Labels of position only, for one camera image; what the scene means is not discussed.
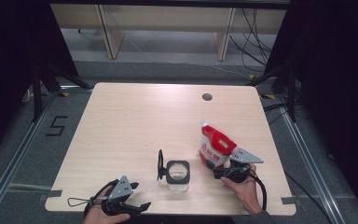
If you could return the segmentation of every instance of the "hand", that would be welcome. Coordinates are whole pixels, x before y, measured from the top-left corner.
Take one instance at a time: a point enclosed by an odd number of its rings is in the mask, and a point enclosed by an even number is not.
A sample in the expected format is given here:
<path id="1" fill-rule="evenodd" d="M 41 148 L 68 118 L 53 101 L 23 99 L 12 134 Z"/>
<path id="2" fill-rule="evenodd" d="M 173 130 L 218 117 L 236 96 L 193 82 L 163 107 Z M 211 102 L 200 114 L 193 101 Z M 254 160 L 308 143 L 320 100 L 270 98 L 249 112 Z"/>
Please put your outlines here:
<path id="1" fill-rule="evenodd" d="M 104 196 L 106 192 L 112 187 L 106 188 L 100 196 Z M 100 200 L 95 200 L 94 205 L 89 209 L 86 217 L 84 218 L 83 224 L 116 224 L 130 219 L 129 214 L 119 214 L 116 216 L 108 216 L 103 212 L 101 208 Z"/>
<path id="2" fill-rule="evenodd" d="M 255 165 L 251 163 L 250 166 L 250 169 L 254 172 L 253 175 L 255 175 Z M 262 211 L 257 200 L 255 180 L 253 178 L 247 176 L 246 179 L 239 184 L 223 176 L 220 177 L 220 180 L 225 184 L 223 187 L 234 190 L 243 208 L 248 211 L 251 216 Z"/>

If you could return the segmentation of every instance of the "light wood tabletop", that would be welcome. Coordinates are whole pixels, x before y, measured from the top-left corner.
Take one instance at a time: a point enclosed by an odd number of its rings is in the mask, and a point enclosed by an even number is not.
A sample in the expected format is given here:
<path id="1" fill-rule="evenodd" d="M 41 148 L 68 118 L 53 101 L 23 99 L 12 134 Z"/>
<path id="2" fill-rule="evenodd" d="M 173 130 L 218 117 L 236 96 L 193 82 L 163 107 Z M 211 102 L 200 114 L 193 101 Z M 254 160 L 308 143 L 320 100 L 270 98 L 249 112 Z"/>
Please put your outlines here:
<path id="1" fill-rule="evenodd" d="M 202 98 L 204 93 L 212 100 Z M 126 201 L 151 202 L 144 214 L 246 215 L 230 189 L 200 160 L 202 119 L 238 146 L 264 160 L 257 174 L 267 189 L 267 211 L 291 216 L 294 204 L 257 91 L 253 87 L 99 83 L 95 86 L 52 190 L 49 211 L 83 211 L 68 198 L 88 199 L 109 181 L 126 175 L 139 186 Z M 157 181 L 158 151 L 168 161 L 188 161 L 188 191 L 172 191 Z M 258 199 L 262 193 L 258 187 Z"/>

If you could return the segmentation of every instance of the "black stand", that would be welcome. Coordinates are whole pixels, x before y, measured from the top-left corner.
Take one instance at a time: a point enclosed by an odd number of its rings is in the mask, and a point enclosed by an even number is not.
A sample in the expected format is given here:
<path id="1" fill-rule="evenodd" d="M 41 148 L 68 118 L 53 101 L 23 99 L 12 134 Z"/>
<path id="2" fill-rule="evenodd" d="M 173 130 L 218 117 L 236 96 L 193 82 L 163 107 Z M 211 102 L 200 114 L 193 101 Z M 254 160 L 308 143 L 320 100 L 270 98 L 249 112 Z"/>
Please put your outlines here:
<path id="1" fill-rule="evenodd" d="M 42 112 L 42 94 L 40 90 L 40 81 L 43 82 L 48 92 L 57 92 L 61 89 L 60 84 L 58 83 L 57 79 L 54 75 L 59 75 L 63 77 L 77 86 L 83 89 L 93 89 L 94 87 L 83 82 L 82 80 L 78 79 L 77 77 L 70 76 L 63 72 L 61 69 L 46 63 L 38 64 L 34 71 L 33 71 L 33 89 L 34 89 L 34 118 L 33 122 L 35 122 L 38 118 L 40 113 Z"/>
<path id="2" fill-rule="evenodd" d="M 307 27 L 303 29 L 299 35 L 294 40 L 293 46 L 289 49 L 287 56 L 284 57 L 284 60 L 280 65 L 276 65 L 265 74 L 252 81 L 248 86 L 256 86 L 265 80 L 276 77 L 274 84 L 272 85 L 272 91 L 274 93 L 282 93 L 285 88 L 288 89 L 288 102 L 287 102 L 287 112 L 293 122 L 296 122 L 295 118 L 295 93 L 296 93 L 296 78 L 300 74 L 301 68 L 305 65 L 305 61 L 308 59 L 310 54 L 310 46 L 313 43 L 313 38 L 316 36 L 320 22 L 323 19 L 322 8 L 324 7 L 324 0 L 320 0 L 313 8 L 310 17 L 307 21 Z M 297 26 L 300 25 L 298 22 L 297 15 L 298 7 L 289 7 L 286 12 L 285 18 L 283 20 L 282 26 L 291 26 L 293 23 L 297 23 Z"/>

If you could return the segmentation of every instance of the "snack bag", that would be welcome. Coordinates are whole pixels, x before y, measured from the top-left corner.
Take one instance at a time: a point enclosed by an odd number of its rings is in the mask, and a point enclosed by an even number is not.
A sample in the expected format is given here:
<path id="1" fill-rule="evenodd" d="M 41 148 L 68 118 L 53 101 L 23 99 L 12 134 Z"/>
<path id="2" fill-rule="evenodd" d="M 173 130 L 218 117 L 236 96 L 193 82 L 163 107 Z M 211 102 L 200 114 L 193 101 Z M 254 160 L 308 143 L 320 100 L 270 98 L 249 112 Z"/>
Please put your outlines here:
<path id="1" fill-rule="evenodd" d="M 223 167 L 237 144 L 209 126 L 205 119 L 201 121 L 201 126 L 200 158 L 202 162 L 210 169 L 216 166 Z"/>

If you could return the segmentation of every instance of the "gray floor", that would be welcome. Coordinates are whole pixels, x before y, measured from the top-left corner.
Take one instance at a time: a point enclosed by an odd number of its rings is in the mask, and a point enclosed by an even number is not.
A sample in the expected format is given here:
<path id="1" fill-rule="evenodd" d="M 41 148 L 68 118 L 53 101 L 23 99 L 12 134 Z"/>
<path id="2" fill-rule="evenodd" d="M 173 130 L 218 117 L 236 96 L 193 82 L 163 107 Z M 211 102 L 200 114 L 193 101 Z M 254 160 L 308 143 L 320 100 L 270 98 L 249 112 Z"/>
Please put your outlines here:
<path id="1" fill-rule="evenodd" d="M 212 34 L 170 33 L 170 32 L 129 32 L 122 43 L 118 57 L 107 59 L 102 34 L 99 31 L 62 30 L 76 62 L 80 77 L 94 84 L 99 81 L 113 82 L 160 82 L 244 85 L 249 75 L 260 76 L 261 72 L 250 71 L 242 66 L 241 53 L 230 43 L 224 62 L 218 62 Z M 233 35 L 243 44 L 243 35 Z M 274 35 L 260 36 L 266 45 L 272 46 Z M 259 60 L 260 51 L 247 49 Z M 263 67 L 249 57 L 244 57 L 247 66 L 257 70 Z M 272 80 L 260 84 L 260 94 L 271 94 Z M 62 85 L 71 83 L 62 80 Z M 29 148 L 21 167 L 14 176 L 5 197 L 0 202 L 0 223 L 81 223 L 82 214 L 51 213 L 44 208 L 45 197 L 59 171 L 66 150 L 71 142 L 76 126 L 81 118 L 90 91 L 68 89 L 67 97 L 57 97 L 46 114 L 34 141 Z M 262 99 L 263 106 L 277 104 L 274 99 Z M 0 146 L 0 178 L 11 157 L 18 149 L 21 139 L 31 126 L 33 116 L 32 100 L 18 111 L 7 129 L 6 137 Z M 56 124 L 65 129 L 59 137 L 47 136 L 56 133 L 50 124 L 56 116 L 67 116 Z M 331 190 L 345 223 L 358 223 L 358 201 L 351 192 L 334 161 L 326 157 L 322 138 L 313 126 L 307 111 L 296 107 L 299 130 L 310 149 L 313 159 L 320 169 L 324 181 Z M 283 169 L 299 182 L 310 195 L 322 204 L 310 178 L 297 145 L 289 133 L 282 116 L 276 109 L 267 115 Z M 274 217 L 278 223 L 328 223 L 322 212 L 304 191 L 288 179 L 294 195 L 297 195 L 297 212 L 292 217 Z M 237 223 L 247 217 L 234 217 Z"/>

